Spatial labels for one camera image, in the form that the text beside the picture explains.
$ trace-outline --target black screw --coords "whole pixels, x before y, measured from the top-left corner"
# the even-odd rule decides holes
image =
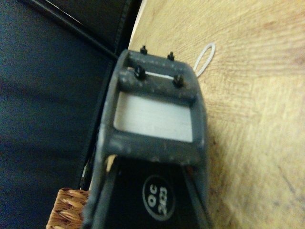
[[[138,79],[141,80],[145,77],[145,69],[142,68],[141,66],[136,66],[134,68],[134,76]]]
[[[146,49],[145,45],[143,45],[143,47],[140,49],[140,52],[144,55],[147,54],[147,49]]]
[[[169,55],[167,55],[167,58],[171,61],[175,59],[175,56],[173,55],[173,52],[171,52]]]
[[[182,87],[183,86],[183,82],[184,82],[184,79],[181,75],[175,75],[173,77],[173,84],[176,86],[176,87]]]

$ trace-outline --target rectangular opening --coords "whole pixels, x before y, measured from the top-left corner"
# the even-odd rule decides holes
[[[192,142],[189,106],[120,92],[114,127],[121,131]]]

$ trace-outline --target wooden table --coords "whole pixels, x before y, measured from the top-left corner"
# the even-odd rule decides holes
[[[215,228],[305,228],[305,2],[149,0],[130,49],[193,66],[209,42]]]

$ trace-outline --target woven wicker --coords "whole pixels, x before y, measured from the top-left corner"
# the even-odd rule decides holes
[[[57,194],[46,229],[79,229],[90,191],[62,188]]]

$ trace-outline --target dark fabric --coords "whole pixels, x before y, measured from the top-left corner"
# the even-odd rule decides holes
[[[18,1],[0,7],[0,228],[45,228],[58,190],[78,188],[115,63]]]
[[[114,51],[126,40],[121,40],[122,35],[131,34],[141,3],[141,0],[49,1],[99,35]]]

